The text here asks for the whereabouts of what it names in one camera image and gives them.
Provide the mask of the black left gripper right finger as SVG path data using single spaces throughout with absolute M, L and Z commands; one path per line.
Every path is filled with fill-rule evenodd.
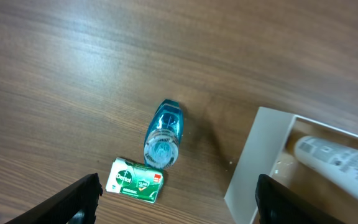
M 259 175 L 255 200 L 263 224 L 342 224 L 265 174 Z

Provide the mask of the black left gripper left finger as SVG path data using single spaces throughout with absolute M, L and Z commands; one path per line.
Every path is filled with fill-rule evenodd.
M 102 194 L 98 174 L 88 174 L 6 224 L 94 224 Z

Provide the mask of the white lotion tube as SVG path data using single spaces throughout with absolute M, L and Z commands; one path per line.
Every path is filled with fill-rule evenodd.
M 358 199 L 358 150 L 314 136 L 303 136 L 293 147 L 295 157 Z

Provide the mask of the blue mouthwash bottle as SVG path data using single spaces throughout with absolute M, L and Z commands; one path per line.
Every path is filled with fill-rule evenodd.
M 145 135 L 144 160 L 147 166 L 166 169 L 176 162 L 183 122 L 179 103 L 169 99 L 162 101 Z

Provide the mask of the green Dettol soap bar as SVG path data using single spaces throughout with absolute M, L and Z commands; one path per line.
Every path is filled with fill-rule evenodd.
M 111 167 L 106 191 L 155 203 L 163 183 L 160 170 L 117 157 Z

